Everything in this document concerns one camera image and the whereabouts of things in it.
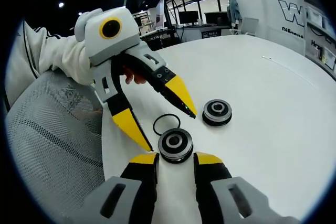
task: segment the metal bearing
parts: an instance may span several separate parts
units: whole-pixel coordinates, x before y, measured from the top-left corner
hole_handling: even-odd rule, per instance
[[[215,99],[204,105],[203,121],[213,127],[219,127],[230,122],[232,110],[226,101]]]
[[[188,131],[180,128],[164,132],[159,139],[159,151],[164,160],[179,164],[186,161],[193,152],[193,140]]]

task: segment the white jacket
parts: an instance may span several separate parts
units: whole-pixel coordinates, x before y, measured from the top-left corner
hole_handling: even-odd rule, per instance
[[[49,68],[60,68],[79,84],[93,83],[84,41],[77,42],[75,36],[51,36],[46,28],[34,31],[22,22],[6,70],[5,91],[9,106],[12,107],[23,91]]]

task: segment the finger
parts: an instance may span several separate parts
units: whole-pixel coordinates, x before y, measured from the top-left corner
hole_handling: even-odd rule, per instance
[[[132,71],[131,71],[130,69],[128,69],[128,68],[124,68],[124,70],[125,70],[125,75],[126,75],[126,80],[125,80],[125,82],[126,82],[126,84],[130,84],[131,81],[133,80],[133,73],[132,73]]]
[[[142,76],[140,76],[138,74],[134,74],[134,82],[136,84],[144,84],[144,83],[146,83],[146,80]]]

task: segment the computer monitor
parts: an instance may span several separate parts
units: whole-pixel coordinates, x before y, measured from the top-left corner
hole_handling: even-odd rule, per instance
[[[179,12],[180,24],[196,23],[198,20],[198,11]]]
[[[227,12],[205,13],[206,23],[219,26],[231,26]]]
[[[141,17],[138,17],[138,18],[134,18],[136,23],[138,24],[138,26],[142,26],[142,23],[141,23]]]
[[[164,0],[160,0],[156,6],[155,29],[164,28]]]

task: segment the white table surface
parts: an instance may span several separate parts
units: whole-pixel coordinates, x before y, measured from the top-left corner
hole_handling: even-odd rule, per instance
[[[328,188],[336,165],[336,82],[310,60],[273,42],[247,35],[191,41],[159,51],[186,83],[196,119],[168,103],[146,83],[123,83],[133,110],[158,152],[154,120],[165,113],[181,119],[194,151],[221,158],[266,194],[273,210],[303,219]],[[230,103],[233,117],[221,128],[202,121],[211,99]],[[162,119],[157,130],[175,127]],[[112,121],[104,105],[102,156],[105,179],[120,176],[144,153]],[[195,199],[193,159],[169,164],[160,158],[152,223],[201,223]]]

